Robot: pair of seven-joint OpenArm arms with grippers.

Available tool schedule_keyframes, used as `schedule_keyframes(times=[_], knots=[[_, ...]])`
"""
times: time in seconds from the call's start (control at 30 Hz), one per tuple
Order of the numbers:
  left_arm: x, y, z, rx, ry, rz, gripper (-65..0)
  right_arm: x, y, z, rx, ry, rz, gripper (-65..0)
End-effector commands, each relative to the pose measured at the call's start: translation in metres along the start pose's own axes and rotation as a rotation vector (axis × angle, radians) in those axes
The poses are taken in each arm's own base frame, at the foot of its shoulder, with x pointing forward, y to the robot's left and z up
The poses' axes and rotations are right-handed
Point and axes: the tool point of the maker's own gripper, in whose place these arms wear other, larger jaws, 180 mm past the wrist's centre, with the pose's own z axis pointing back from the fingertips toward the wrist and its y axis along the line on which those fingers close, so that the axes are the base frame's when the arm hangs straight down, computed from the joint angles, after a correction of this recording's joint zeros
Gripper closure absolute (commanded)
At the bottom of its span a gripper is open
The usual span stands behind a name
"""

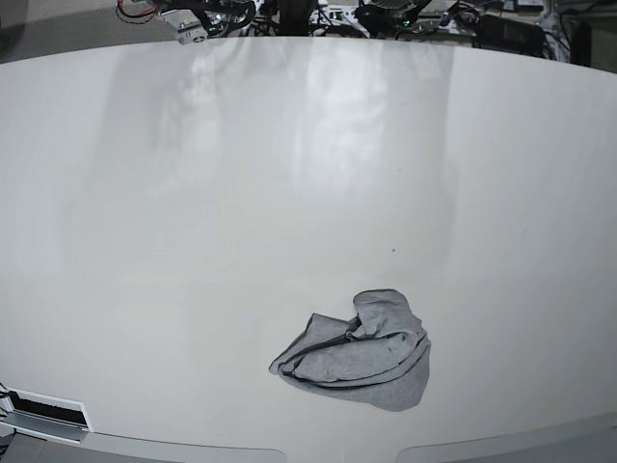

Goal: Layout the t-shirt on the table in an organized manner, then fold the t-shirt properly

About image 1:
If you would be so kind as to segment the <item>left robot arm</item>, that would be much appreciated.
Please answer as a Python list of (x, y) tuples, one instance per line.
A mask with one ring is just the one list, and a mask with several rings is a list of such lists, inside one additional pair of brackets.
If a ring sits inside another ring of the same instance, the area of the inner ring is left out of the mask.
[(382, 16), (409, 26), (414, 24), (432, 0), (369, 0), (360, 1), (358, 13)]

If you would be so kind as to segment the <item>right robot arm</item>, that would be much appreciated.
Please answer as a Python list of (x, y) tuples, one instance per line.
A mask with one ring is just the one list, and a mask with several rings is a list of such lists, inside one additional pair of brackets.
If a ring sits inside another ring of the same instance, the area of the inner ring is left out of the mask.
[(160, 20), (181, 44), (246, 36), (262, 1), (122, 1), (115, 12), (124, 23), (144, 25)]

